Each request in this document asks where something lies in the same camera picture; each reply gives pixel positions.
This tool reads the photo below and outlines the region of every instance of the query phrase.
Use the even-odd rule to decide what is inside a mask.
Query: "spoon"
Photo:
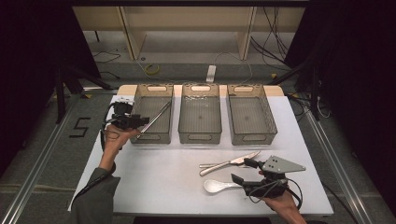
[[[223,183],[217,180],[208,179],[204,183],[204,188],[209,193],[216,193],[228,188],[242,188],[242,186],[237,185],[235,183]]]

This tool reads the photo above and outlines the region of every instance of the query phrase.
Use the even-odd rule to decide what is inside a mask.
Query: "black cable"
[[[250,199],[253,203],[259,203],[259,202],[261,201],[261,199],[259,199],[258,201],[254,202],[253,199],[251,199],[251,197],[252,197],[251,195],[252,195],[255,191],[259,190],[259,189],[263,189],[263,188],[266,188],[266,187],[268,187],[268,186],[271,186],[271,187],[270,187],[267,191],[265,191],[265,193],[262,195],[262,197],[265,198],[265,196],[268,194],[268,192],[271,191],[271,190],[277,185],[278,181],[279,181],[279,180],[273,181],[273,182],[271,182],[271,183],[269,183],[269,184],[266,184],[266,185],[263,185],[263,186],[260,186],[260,187],[258,187],[258,188],[256,188],[256,189],[254,189],[253,191],[251,191],[251,192],[249,193],[249,195],[248,195],[249,199]]]
[[[300,122],[300,120],[301,120],[303,117],[305,117],[306,113],[308,113],[309,111],[310,111],[310,109],[307,109],[307,110],[305,111],[305,113],[304,113],[299,119],[297,119],[297,123]]]
[[[346,211],[349,213],[349,215],[352,217],[353,221],[356,224],[359,224],[359,221],[355,218],[355,216],[352,214],[352,212],[349,210],[349,208],[341,201],[341,199],[335,194],[334,191],[332,191],[331,188],[329,188],[323,181],[320,180],[320,183],[323,185],[325,189],[327,189],[334,197],[335,199],[346,209]]]
[[[98,55],[101,54],[101,53],[116,55],[117,57],[115,57],[115,58],[113,58],[113,59],[110,59],[110,60],[107,60],[107,61],[105,61],[105,62],[97,62],[97,61],[95,61],[96,63],[108,63],[108,62],[111,62],[111,61],[114,61],[114,60],[118,59],[118,58],[121,56],[120,54],[116,54],[116,53],[109,53],[109,52],[107,52],[107,51],[100,51],[100,52],[97,53],[97,54],[93,54],[92,57],[94,58],[94,57],[98,56]]]
[[[265,17],[266,17],[266,19],[267,19],[267,21],[268,21],[268,24],[269,24],[269,26],[270,26],[270,28],[271,28],[270,34],[267,36],[267,40],[268,40],[268,38],[269,38],[269,36],[270,36],[271,34],[274,34],[274,37],[276,38],[276,43],[277,43],[277,45],[278,45],[279,53],[280,53],[280,55],[281,55],[282,58],[283,58],[282,50],[284,51],[283,47],[286,47],[286,46],[283,44],[283,41],[280,39],[279,35],[277,34],[277,27],[276,27],[276,23],[277,23],[277,12],[279,11],[279,9],[278,9],[278,7],[275,7],[275,8],[274,8],[274,22],[273,22],[272,25],[271,25],[270,19],[269,19],[269,17],[268,17],[267,11],[265,10],[265,7],[263,7],[263,10],[264,10]]]
[[[76,194],[76,197],[73,199],[72,202],[72,208],[73,208],[73,204],[74,201],[81,195],[85,194],[86,192],[88,192],[88,190],[92,189],[94,186],[96,186],[97,184],[99,184],[100,182],[102,182],[104,179],[108,178],[110,176],[110,173],[105,174],[105,175],[101,175],[98,178],[94,179],[93,181],[91,181],[89,184],[87,184],[87,186],[85,186],[78,194]]]
[[[111,76],[115,77],[116,79],[120,79],[119,76],[117,76],[117,75],[115,75],[115,74],[113,74],[113,73],[111,73],[111,72],[100,72],[100,73],[110,74]]]
[[[287,54],[287,52],[285,51],[285,49],[288,49],[288,47],[286,47],[286,45],[283,43],[282,38],[280,37],[280,33],[277,30],[277,26],[279,24],[279,19],[278,19],[278,13],[279,13],[279,7],[275,7],[275,18],[276,18],[276,22],[275,22],[275,33],[276,33],[276,43],[278,44],[278,48],[281,48],[281,51],[283,51],[283,53]]]
[[[295,100],[305,101],[305,102],[308,102],[308,103],[311,102],[311,99],[306,99],[306,98],[301,98],[301,97],[296,97],[296,96],[294,96],[295,93],[285,93],[285,94],[286,94],[288,97],[293,98],[293,99],[295,99]],[[324,105],[322,105],[322,106],[319,107],[320,109],[330,107],[329,105],[326,105],[326,103],[324,103],[324,102],[322,102],[322,101],[319,101],[319,103],[324,104]]]
[[[291,181],[291,182],[293,182],[293,183],[297,186],[298,190],[300,191],[300,196],[301,196],[301,198],[299,198],[298,195],[297,195],[296,193],[294,193],[294,191],[292,191],[292,190],[289,189],[289,188],[286,188],[286,190],[287,190],[289,193],[291,193],[291,195],[293,195],[294,198],[296,198],[297,201],[299,202],[298,205],[297,205],[297,209],[300,210],[301,206],[303,205],[303,192],[301,191],[301,188],[300,188],[300,186],[297,184],[297,182],[295,182],[295,181],[292,180],[292,179],[288,179],[288,180]]]
[[[309,100],[306,100],[304,98],[295,97],[293,94],[287,94],[287,97],[289,99],[293,100],[293,101],[298,102],[300,105],[303,105],[303,106],[308,107],[308,108],[311,107],[311,104],[309,104]]]
[[[298,100],[296,100],[294,97],[292,97],[291,95],[286,95],[288,98],[289,98],[289,100],[292,100],[292,101],[294,101],[294,102],[297,102],[297,104],[301,107],[301,113],[299,113],[299,114],[294,114],[294,116],[301,116],[303,113],[304,113],[304,106],[301,104],[301,102],[300,101],[298,101]]]
[[[267,18],[268,25],[269,25],[270,28],[271,28],[270,33],[268,34],[268,36],[267,36],[267,38],[265,39],[264,44],[263,44],[263,46],[262,46],[262,47],[264,48],[265,45],[267,44],[268,39],[269,39],[270,36],[271,36],[271,33],[273,32],[273,29],[272,29],[273,26],[271,25],[271,22],[270,22],[270,20],[269,20],[269,18],[268,18],[267,12],[265,11],[265,7],[263,7],[262,9],[264,9],[265,17]]]
[[[259,44],[253,37],[251,37],[251,40],[253,41],[253,42],[250,42],[251,45],[252,45],[252,47],[253,47],[255,50],[257,50],[257,51],[262,55],[262,60],[264,61],[264,63],[265,63],[266,65],[268,65],[268,66],[270,66],[270,67],[273,67],[273,68],[275,68],[275,69],[279,69],[279,70],[283,70],[283,71],[288,71],[288,72],[290,71],[290,69],[284,69],[284,68],[276,67],[276,66],[273,66],[273,65],[269,64],[267,61],[265,61],[264,56],[265,56],[265,57],[268,57],[268,58],[271,58],[271,59],[275,59],[275,60],[277,60],[277,61],[279,61],[279,62],[281,62],[281,63],[284,64],[284,62],[283,62],[282,60],[280,60],[279,58],[277,58],[273,53],[271,53],[271,52],[268,51],[267,49],[264,49],[262,46],[260,46],[260,44]]]

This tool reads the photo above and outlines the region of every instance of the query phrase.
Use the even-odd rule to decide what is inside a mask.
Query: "human hand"
[[[122,130],[115,125],[110,124],[105,130],[105,151],[100,161],[99,167],[111,170],[116,156],[120,152],[120,148],[133,136],[138,135],[140,132],[137,129]]]
[[[297,206],[293,200],[292,195],[285,190],[285,192],[276,198],[261,198],[265,203],[277,214],[287,221],[289,224],[304,224],[306,223],[301,216]]]

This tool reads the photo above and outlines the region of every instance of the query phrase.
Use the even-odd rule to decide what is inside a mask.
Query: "wire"
[[[228,53],[228,54],[230,54],[231,56],[233,56],[236,60],[239,60],[239,61],[244,62],[245,64],[247,64],[248,69],[250,70],[250,77],[249,77],[248,79],[246,79],[245,81],[239,83],[238,85],[241,85],[241,84],[243,84],[243,83],[249,81],[251,78],[253,78],[253,72],[251,71],[251,66],[250,66],[250,64],[249,64],[246,60],[241,60],[241,59],[239,59],[238,57],[236,57],[235,55],[231,54],[230,52],[222,52],[222,53],[219,53],[218,55],[216,55],[215,60],[213,61],[213,65],[216,65],[216,59],[217,59],[221,54],[226,54],[226,53]]]
[[[265,191],[265,193],[264,193],[264,195],[262,195],[262,197],[264,198],[267,194],[268,194],[268,192],[269,191],[271,191],[278,183],[280,182],[280,180],[276,180],[276,181],[273,181],[273,182],[271,182],[271,183],[269,183],[269,184],[266,184],[266,185],[263,185],[263,186],[260,186],[260,187],[258,187],[258,188],[256,188],[256,189],[254,189],[253,191],[251,191],[250,193],[249,193],[249,195],[248,195],[248,197],[249,197],[249,199],[253,202],[253,203],[259,203],[260,201],[261,201],[261,199],[259,199],[258,201],[253,201],[253,199],[251,198],[252,196],[252,194],[255,192],[255,191],[257,191],[257,190],[259,190],[259,189],[263,189],[263,188],[265,188],[265,187],[268,187],[268,186],[271,186],[271,188],[269,188],[267,191]]]
[[[319,103],[320,103],[320,97],[318,97],[318,104],[317,104],[319,114],[320,114],[323,118],[325,118],[325,119],[329,118],[330,115],[332,114],[332,111],[329,110],[329,113],[328,113],[327,115],[324,115],[324,114],[321,112],[320,108],[319,108]]]
[[[346,209],[346,211],[349,213],[349,215],[352,217],[353,221],[356,224],[359,224],[359,221],[355,218],[355,216],[352,214],[352,212],[350,211],[350,209],[343,203],[343,201],[341,201],[341,199],[335,194],[334,191],[332,191],[331,188],[329,188],[329,186],[327,186],[323,181],[320,180],[320,183],[323,185],[323,187],[325,189],[327,189],[334,197],[335,199]]]
[[[264,56],[265,56],[265,57],[268,57],[268,58],[271,58],[271,59],[275,59],[275,60],[277,60],[277,61],[279,61],[279,62],[281,62],[281,63],[284,64],[284,62],[283,62],[281,59],[277,58],[273,53],[271,53],[270,51],[268,51],[268,50],[265,49],[264,47],[260,46],[260,44],[254,39],[254,37],[251,37],[251,40],[252,40],[252,42],[250,42],[250,43],[251,43],[252,47],[253,47],[255,50],[257,50],[257,51],[262,55],[262,60],[264,61],[264,63],[265,63],[266,65],[268,65],[268,66],[270,66],[270,67],[273,67],[273,68],[275,68],[275,69],[279,69],[279,70],[283,70],[283,71],[288,71],[288,72],[290,71],[290,69],[284,69],[284,68],[276,67],[276,66],[273,66],[273,65],[269,64],[267,61],[265,61]]]
[[[116,79],[120,79],[119,76],[116,76],[115,74],[113,74],[111,72],[100,72],[100,73],[107,73],[107,74],[110,74],[111,76],[115,77]]]
[[[305,117],[305,115],[306,115],[309,111],[310,111],[310,109],[307,109],[307,110],[305,111],[305,113],[304,113],[299,119],[297,119],[297,123],[300,122],[300,120],[303,119],[303,118]]]
[[[152,75],[147,74],[146,69],[142,66],[141,63],[139,63],[139,62],[136,62],[136,63],[140,66],[140,68],[142,69],[142,71],[146,75],[146,77],[153,78],[153,79],[159,79],[159,80],[163,80],[163,81],[168,81],[168,82],[172,82],[172,83],[174,83],[174,82],[175,83],[177,83],[177,82],[192,82],[189,80],[173,80],[173,79],[166,79],[166,78],[161,78],[161,77],[153,77]]]
[[[267,37],[267,40],[269,38],[269,36],[271,34],[274,34],[274,37],[276,38],[276,44],[278,46],[278,50],[279,53],[281,55],[281,57],[284,59],[282,52],[286,55],[285,49],[287,49],[287,47],[285,46],[285,44],[283,43],[282,39],[280,38],[278,31],[277,31],[277,25],[278,25],[278,19],[277,19],[277,14],[279,12],[279,8],[278,7],[274,7],[274,22],[271,25],[270,19],[268,17],[267,11],[265,10],[265,7],[263,7],[264,13],[265,13],[265,17],[268,21],[268,24],[271,28],[270,34]]]
[[[291,182],[293,182],[297,186],[298,190],[300,191],[300,199],[299,199],[298,196],[291,189],[286,189],[288,192],[290,192],[294,196],[294,198],[297,199],[297,201],[299,201],[299,204],[297,205],[297,208],[298,208],[298,210],[300,210],[301,206],[303,205],[303,192],[301,191],[301,188],[297,184],[297,182],[295,182],[294,180],[289,179],[289,178],[286,178],[286,179],[291,181]]]
[[[107,51],[100,51],[100,52],[97,53],[97,54],[93,54],[92,57],[94,58],[94,57],[98,56],[98,55],[101,54],[101,53],[106,53],[106,54],[110,54],[110,55],[116,55],[117,57],[112,58],[112,59],[110,59],[110,60],[107,60],[107,61],[105,61],[105,62],[97,62],[97,61],[95,61],[96,63],[108,63],[108,62],[111,62],[111,61],[114,61],[114,60],[118,59],[118,58],[121,56],[120,54],[116,54],[116,53],[109,53],[109,52],[107,52]]]
[[[297,102],[297,104],[301,107],[301,113],[299,114],[294,114],[294,116],[301,116],[304,113],[304,106],[303,103],[300,102],[296,97],[294,97],[292,94],[286,94],[289,100],[292,100],[294,102]]]
[[[88,192],[91,188],[93,188],[94,186],[96,186],[97,184],[99,184],[100,182],[102,182],[104,179],[108,178],[110,176],[110,173],[108,174],[104,174],[99,176],[98,178],[94,179],[92,182],[90,182],[89,184],[87,184],[87,186],[85,186],[73,199],[72,201],[72,207],[74,204],[74,201],[81,195],[85,194],[86,192]]]
[[[155,64],[155,68],[153,70],[150,70],[151,67],[154,67],[154,64],[149,64],[145,67],[145,73],[149,76],[154,76],[156,75],[158,72],[160,72],[160,66],[158,64]]]
[[[297,100],[300,100],[300,101],[307,101],[307,102],[310,102],[310,101],[311,101],[311,100],[309,100],[309,99],[305,99],[305,98],[301,98],[301,97],[294,96],[295,94],[298,94],[297,92],[286,93],[286,94],[288,94],[288,95],[290,95],[291,97],[293,97],[294,99],[297,99]]]

